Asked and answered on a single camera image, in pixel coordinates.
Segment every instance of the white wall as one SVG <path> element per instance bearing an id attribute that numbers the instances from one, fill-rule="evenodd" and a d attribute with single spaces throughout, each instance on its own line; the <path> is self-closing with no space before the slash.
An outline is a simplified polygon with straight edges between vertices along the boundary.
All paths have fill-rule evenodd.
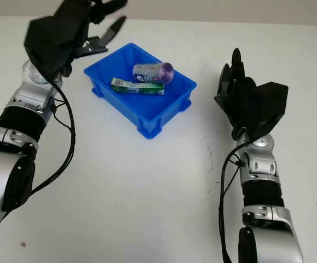
<path id="1" fill-rule="evenodd" d="M 0 0 L 0 15 L 52 14 L 60 0 Z M 317 25 L 317 0 L 129 0 L 132 19 Z"/>

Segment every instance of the black rubber sleeve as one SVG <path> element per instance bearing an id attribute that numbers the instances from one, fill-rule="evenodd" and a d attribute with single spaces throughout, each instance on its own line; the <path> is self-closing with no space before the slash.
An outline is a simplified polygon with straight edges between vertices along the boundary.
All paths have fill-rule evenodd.
<path id="1" fill-rule="evenodd" d="M 45 120 L 37 113 L 22 107 L 7 107 L 0 116 L 0 127 L 18 130 L 35 139 L 40 139 Z"/>
<path id="2" fill-rule="evenodd" d="M 244 206 L 256 204 L 284 206 L 280 185 L 274 181 L 247 181 L 242 184 L 242 190 Z"/>

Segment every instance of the can label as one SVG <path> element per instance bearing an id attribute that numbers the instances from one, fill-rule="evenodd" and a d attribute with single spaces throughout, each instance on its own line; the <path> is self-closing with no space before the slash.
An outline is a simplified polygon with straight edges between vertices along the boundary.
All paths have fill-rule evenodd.
<path id="1" fill-rule="evenodd" d="M 163 63 L 137 64 L 133 68 L 133 75 L 137 81 L 159 83 L 159 71 Z"/>

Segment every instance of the black robot arm segment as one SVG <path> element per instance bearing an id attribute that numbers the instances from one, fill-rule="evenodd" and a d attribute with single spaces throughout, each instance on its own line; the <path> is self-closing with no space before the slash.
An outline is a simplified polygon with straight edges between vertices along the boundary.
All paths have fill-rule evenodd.
<path id="1" fill-rule="evenodd" d="M 243 223 L 239 233 L 240 263 L 303 263 L 290 211 L 282 198 L 278 167 L 269 134 L 285 113 L 288 87 L 269 82 L 257 86 L 245 76 L 239 49 L 232 65 L 221 73 L 215 100 L 233 126 L 232 137 L 240 155 L 240 177 L 244 194 Z M 224 234 L 224 162 L 221 179 L 219 226 L 223 261 L 231 263 Z"/>
<path id="2" fill-rule="evenodd" d="M 59 73 L 68 77 L 75 58 L 108 51 L 107 43 L 99 37 L 88 38 L 89 23 L 100 23 L 126 3 L 127 0 L 105 4 L 101 0 L 65 0 L 53 16 L 32 20 L 25 39 L 31 62 L 47 79 Z M 120 18 L 119 25 L 111 27 L 115 34 L 124 20 L 125 17 Z"/>
<path id="3" fill-rule="evenodd" d="M 285 114 L 288 87 L 269 82 L 261 86 L 245 77 L 239 49 L 232 65 L 225 64 L 218 85 L 216 102 L 233 126 L 234 140 L 246 131 L 250 140 L 267 135 Z"/>

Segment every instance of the purple can lid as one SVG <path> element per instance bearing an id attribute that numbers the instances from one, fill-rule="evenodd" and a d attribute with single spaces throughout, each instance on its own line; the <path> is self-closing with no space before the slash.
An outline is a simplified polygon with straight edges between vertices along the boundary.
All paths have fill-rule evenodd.
<path id="1" fill-rule="evenodd" d="M 159 79 L 163 84 L 170 83 L 174 78 L 174 68 L 171 63 L 163 63 L 159 69 Z"/>

